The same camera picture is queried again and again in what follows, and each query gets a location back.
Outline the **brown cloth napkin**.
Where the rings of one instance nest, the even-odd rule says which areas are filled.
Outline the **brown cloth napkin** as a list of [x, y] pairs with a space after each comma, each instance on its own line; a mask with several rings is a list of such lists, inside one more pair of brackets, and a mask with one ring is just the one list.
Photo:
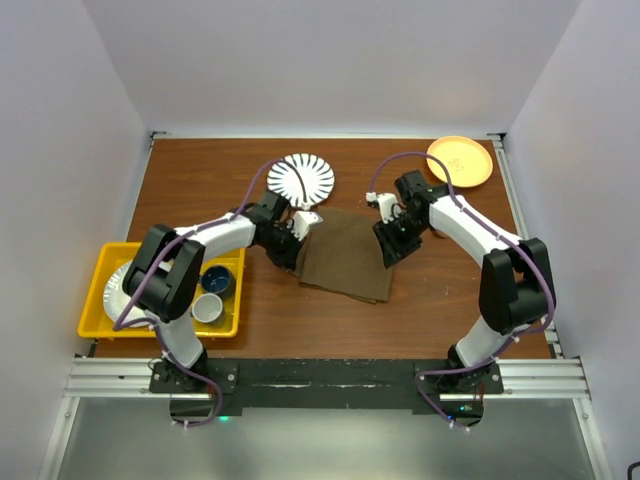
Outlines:
[[373, 221], [331, 207], [320, 207], [317, 213], [322, 223], [297, 258], [300, 283], [367, 303], [388, 301], [393, 270], [384, 266]]

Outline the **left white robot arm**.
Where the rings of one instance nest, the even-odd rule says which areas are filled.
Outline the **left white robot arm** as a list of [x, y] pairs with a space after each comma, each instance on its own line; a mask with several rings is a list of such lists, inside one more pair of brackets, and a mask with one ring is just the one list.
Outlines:
[[153, 226], [122, 281], [129, 302], [116, 331], [144, 322], [161, 345], [161, 365], [180, 390], [214, 390], [208, 358], [197, 338], [190, 309], [203, 263], [232, 250], [259, 246], [278, 268], [294, 270], [302, 246], [322, 219], [296, 211], [284, 220], [289, 201], [266, 192], [223, 216], [191, 227]]

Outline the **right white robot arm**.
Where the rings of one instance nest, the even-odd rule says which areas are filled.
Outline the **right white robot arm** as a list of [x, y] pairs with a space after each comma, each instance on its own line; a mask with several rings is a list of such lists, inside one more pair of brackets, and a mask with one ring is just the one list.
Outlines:
[[476, 211], [450, 184], [433, 186], [419, 171], [403, 174], [393, 193], [366, 195], [379, 211], [373, 231], [385, 267], [416, 252], [422, 236], [439, 230], [480, 267], [480, 316], [452, 345], [445, 367], [426, 372], [445, 391], [469, 392], [495, 359], [526, 333], [553, 318], [556, 296], [548, 249], [537, 238], [522, 239]]

